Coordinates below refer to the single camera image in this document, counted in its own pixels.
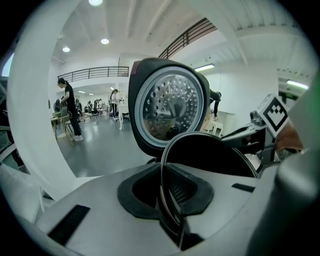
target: black rectangular slot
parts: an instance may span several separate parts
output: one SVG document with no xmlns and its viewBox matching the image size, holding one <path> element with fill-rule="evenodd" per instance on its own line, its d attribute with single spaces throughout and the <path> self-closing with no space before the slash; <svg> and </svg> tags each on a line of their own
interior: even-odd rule
<svg viewBox="0 0 320 256">
<path fill-rule="evenodd" d="M 76 205 L 69 213 L 53 228 L 48 237 L 65 245 L 73 235 L 77 227 L 83 221 L 90 208 L 83 205 Z"/>
<path fill-rule="evenodd" d="M 243 185 L 239 183 L 233 184 L 231 187 L 238 189 L 238 190 L 243 190 L 252 193 L 255 190 L 254 186 L 248 186 L 248 185 Z"/>
</svg>

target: table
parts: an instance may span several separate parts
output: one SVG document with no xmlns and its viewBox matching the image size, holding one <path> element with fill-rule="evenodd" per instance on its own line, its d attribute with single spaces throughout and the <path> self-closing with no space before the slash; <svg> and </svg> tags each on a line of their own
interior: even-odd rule
<svg viewBox="0 0 320 256">
<path fill-rule="evenodd" d="M 119 113 L 119 123 L 120 123 L 120 131 L 122 131 L 122 124 L 124 122 L 123 114 L 129 113 L 128 105 L 118 105 L 118 113 Z"/>
<path fill-rule="evenodd" d="M 101 116 L 103 116 L 103 112 L 104 112 L 104 111 L 105 111 L 106 113 L 108 113 L 108 111 L 107 111 L 106 108 L 97 108 L 96 110 L 99 112 L 99 114 L 100 114 Z"/>
<path fill-rule="evenodd" d="M 72 142 L 72 137 L 69 134 L 69 132 L 67 131 L 66 128 L 66 121 L 68 121 L 70 119 L 70 117 L 68 115 L 62 116 L 62 117 L 53 117 L 50 119 L 51 122 L 53 122 L 53 129 L 54 129 L 54 136 L 55 136 L 55 140 L 58 141 L 57 138 L 57 126 L 56 126 L 56 122 L 58 120 L 58 122 L 61 122 L 61 127 L 62 130 L 65 133 L 66 138 L 68 139 L 69 143 L 71 144 L 71 146 L 74 146 L 73 142 Z"/>
</svg>

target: white pillar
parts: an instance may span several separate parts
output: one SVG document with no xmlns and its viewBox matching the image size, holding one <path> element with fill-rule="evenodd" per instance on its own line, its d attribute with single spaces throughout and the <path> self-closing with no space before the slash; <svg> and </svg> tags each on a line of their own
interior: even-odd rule
<svg viewBox="0 0 320 256">
<path fill-rule="evenodd" d="M 48 117 L 49 66 L 58 35 L 79 2 L 47 0 L 29 17 L 8 79 L 7 109 L 14 142 L 31 175 L 56 201 L 72 191 L 76 177 Z"/>
</svg>

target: gray floor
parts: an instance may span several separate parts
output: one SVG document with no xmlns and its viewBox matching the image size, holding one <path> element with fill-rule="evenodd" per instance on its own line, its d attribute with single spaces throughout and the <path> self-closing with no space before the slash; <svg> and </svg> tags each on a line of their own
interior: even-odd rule
<svg viewBox="0 0 320 256">
<path fill-rule="evenodd" d="M 76 177 L 92 177 L 119 172 L 144 165 L 152 157 L 137 145 L 131 125 L 124 120 L 122 131 L 119 121 L 101 116 L 80 124 L 83 141 L 72 147 L 66 137 L 58 138 L 60 150 Z"/>
</svg>

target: black pants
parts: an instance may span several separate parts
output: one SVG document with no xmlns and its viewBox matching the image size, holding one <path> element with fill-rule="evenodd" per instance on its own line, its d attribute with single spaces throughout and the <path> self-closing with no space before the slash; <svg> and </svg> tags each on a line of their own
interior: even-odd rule
<svg viewBox="0 0 320 256">
<path fill-rule="evenodd" d="M 81 135 L 81 130 L 80 126 L 78 123 L 78 118 L 77 118 L 77 110 L 76 109 L 69 109 L 69 117 L 70 117 L 70 123 L 73 127 L 74 130 L 74 135 L 79 136 Z"/>
<path fill-rule="evenodd" d="M 117 104 L 112 103 L 112 111 L 113 111 L 113 117 L 116 117 L 117 113 Z"/>
</svg>

